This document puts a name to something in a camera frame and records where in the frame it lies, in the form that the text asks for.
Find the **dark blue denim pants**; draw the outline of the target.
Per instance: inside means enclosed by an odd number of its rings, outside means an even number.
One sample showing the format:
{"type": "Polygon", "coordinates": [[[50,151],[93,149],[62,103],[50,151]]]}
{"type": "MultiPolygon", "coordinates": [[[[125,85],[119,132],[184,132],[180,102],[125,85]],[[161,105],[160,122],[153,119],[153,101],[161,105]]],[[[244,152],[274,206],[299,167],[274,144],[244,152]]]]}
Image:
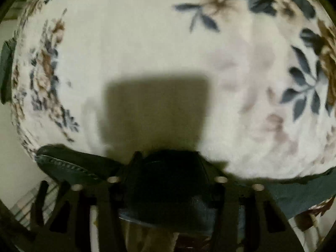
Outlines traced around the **dark blue denim pants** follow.
{"type": "MultiPolygon", "coordinates": [[[[292,180],[239,180],[195,151],[136,152],[124,165],[62,145],[47,145],[37,151],[35,161],[60,184],[93,185],[120,177],[119,218],[179,233],[213,233],[217,176],[244,187],[264,185],[286,219],[335,195],[335,169],[292,180]]],[[[244,235],[244,206],[239,208],[238,234],[244,235]]]]}

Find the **grey striped curtain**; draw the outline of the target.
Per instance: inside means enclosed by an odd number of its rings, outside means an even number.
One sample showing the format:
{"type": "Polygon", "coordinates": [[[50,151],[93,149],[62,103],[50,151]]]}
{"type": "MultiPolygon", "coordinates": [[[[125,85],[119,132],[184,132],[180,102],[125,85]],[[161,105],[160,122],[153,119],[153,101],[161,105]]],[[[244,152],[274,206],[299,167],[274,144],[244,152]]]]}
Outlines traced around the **grey striped curtain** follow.
{"type": "MultiPolygon", "coordinates": [[[[54,210],[59,186],[52,180],[47,180],[49,187],[47,190],[45,203],[42,207],[43,220],[47,222],[54,210]]],[[[35,201],[40,184],[36,185],[32,190],[27,192],[17,203],[10,209],[14,218],[26,229],[30,230],[31,206],[35,201]]]]}

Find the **white floral bed blanket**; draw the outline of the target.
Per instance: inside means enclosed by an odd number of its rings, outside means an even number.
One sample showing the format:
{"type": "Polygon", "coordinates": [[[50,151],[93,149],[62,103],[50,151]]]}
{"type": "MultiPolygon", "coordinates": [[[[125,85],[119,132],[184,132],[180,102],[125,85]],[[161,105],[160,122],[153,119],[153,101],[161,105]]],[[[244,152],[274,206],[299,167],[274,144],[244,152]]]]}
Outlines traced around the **white floral bed blanket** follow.
{"type": "Polygon", "coordinates": [[[27,0],[11,78],[29,156],[194,150],[240,178],[335,167],[325,0],[27,0]]]}

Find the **dark green folded garment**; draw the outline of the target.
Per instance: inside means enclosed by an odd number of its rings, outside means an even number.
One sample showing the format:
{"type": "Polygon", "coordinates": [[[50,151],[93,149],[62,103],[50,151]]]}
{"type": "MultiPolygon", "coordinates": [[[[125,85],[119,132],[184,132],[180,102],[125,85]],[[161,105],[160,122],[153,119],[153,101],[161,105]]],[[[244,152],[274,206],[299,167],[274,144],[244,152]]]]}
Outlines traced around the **dark green folded garment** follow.
{"type": "Polygon", "coordinates": [[[4,41],[1,50],[1,103],[5,104],[11,100],[11,74],[13,58],[16,47],[16,40],[11,38],[4,41]]]}

